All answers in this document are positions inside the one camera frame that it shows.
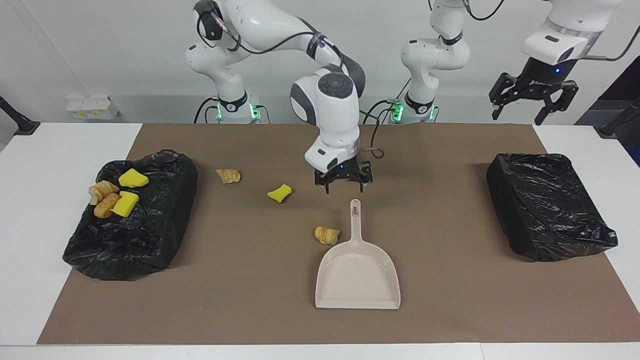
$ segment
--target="brown mat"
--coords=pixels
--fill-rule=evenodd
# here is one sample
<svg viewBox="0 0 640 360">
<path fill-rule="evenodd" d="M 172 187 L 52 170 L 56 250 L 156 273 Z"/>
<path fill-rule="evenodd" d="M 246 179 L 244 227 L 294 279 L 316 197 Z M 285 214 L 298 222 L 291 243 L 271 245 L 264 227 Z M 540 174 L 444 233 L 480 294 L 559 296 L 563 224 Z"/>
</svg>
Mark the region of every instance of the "brown mat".
<svg viewBox="0 0 640 360">
<path fill-rule="evenodd" d="M 368 139 L 372 127 L 363 128 Z M 531 126 L 385 126 L 374 183 L 313 184 L 304 125 L 145 124 L 131 149 L 192 157 L 191 223 L 170 269 L 133 282 L 71 272 L 39 344 L 298 344 L 640 341 L 640 315 L 603 254 L 559 263 L 515 255 L 484 178 L 498 152 L 545 150 Z M 215 168 L 237 167 L 222 185 Z M 284 204 L 266 197 L 282 183 Z M 396 264 L 397 311 L 319 310 L 318 225 L 363 237 Z"/>
</svg>

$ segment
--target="white wall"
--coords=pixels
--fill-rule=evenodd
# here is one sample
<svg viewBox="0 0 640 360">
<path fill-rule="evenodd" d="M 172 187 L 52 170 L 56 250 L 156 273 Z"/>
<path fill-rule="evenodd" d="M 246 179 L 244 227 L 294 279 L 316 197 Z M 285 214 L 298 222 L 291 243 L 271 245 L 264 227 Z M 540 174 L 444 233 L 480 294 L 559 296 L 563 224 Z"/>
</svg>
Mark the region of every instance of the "white wall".
<svg viewBox="0 0 640 360">
<path fill-rule="evenodd" d="M 498 1 L 472 1 L 486 14 Z M 189 122 L 211 81 L 191 71 L 186 48 L 199 41 L 191 18 L 195 0 L 0 0 L 0 94 L 34 120 L 70 121 L 65 97 L 88 92 L 110 95 L 126 122 Z M 361 108 L 392 97 L 408 78 L 399 59 L 402 44 L 435 37 L 424 0 L 274 0 L 327 34 L 367 73 Z M 492 122 L 487 93 L 502 71 L 517 75 L 527 57 L 520 45 L 544 20 L 550 4 L 507 0 L 485 22 L 468 18 L 472 47 L 462 70 L 439 72 L 439 121 Z M 592 54 L 617 55 L 640 19 L 640 1 L 627 0 Z M 638 55 L 636 44 L 616 63 L 582 61 L 570 79 L 580 85 L 572 107 L 548 119 L 573 124 Z M 275 122 L 295 122 L 287 103 L 291 83 L 316 65 L 300 52 L 254 56 L 234 65 L 247 88 L 268 105 Z M 501 122 L 530 123 L 540 103 L 507 106 Z M 0 144 L 8 137 L 0 114 Z"/>
</svg>

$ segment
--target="yellow sponge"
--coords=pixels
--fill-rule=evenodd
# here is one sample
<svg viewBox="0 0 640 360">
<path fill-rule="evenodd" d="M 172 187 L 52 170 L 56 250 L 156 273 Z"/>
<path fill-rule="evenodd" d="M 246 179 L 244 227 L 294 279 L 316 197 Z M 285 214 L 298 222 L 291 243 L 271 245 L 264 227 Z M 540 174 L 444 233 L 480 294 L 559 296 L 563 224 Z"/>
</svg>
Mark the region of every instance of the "yellow sponge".
<svg viewBox="0 0 640 360">
<path fill-rule="evenodd" d="M 273 190 L 272 192 L 267 193 L 267 196 L 276 200 L 277 202 L 282 203 L 284 198 L 291 194 L 291 187 L 289 185 L 282 185 L 281 187 Z"/>
<path fill-rule="evenodd" d="M 122 174 L 118 178 L 120 186 L 127 188 L 137 188 L 149 184 L 149 178 L 136 171 L 136 169 L 130 168 L 126 173 Z"/>
<path fill-rule="evenodd" d="M 120 196 L 120 200 L 118 200 L 112 211 L 121 217 L 127 218 L 140 200 L 140 197 L 130 192 L 120 192 Z"/>
</svg>

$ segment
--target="beige dustpan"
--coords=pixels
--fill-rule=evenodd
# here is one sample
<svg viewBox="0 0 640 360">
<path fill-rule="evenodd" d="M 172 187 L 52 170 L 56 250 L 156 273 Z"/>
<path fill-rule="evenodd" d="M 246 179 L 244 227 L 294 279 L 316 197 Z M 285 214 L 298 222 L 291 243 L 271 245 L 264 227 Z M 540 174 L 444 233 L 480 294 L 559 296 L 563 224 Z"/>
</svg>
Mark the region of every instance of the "beige dustpan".
<svg viewBox="0 0 640 360">
<path fill-rule="evenodd" d="M 381 248 L 362 239 L 360 201 L 351 201 L 351 239 L 324 255 L 316 281 L 316 307 L 397 309 L 396 268 Z"/>
</svg>

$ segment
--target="dustpan handle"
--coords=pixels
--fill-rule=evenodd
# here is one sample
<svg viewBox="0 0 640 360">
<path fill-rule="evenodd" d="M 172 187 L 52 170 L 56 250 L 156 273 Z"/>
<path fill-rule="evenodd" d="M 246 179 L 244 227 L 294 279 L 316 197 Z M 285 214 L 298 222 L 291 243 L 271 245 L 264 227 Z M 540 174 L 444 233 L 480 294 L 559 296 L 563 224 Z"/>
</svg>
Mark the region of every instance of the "dustpan handle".
<svg viewBox="0 0 640 360">
<path fill-rule="evenodd" d="M 363 241 L 362 226 L 360 223 L 361 217 L 360 200 L 353 199 L 351 201 L 351 241 Z"/>
</svg>

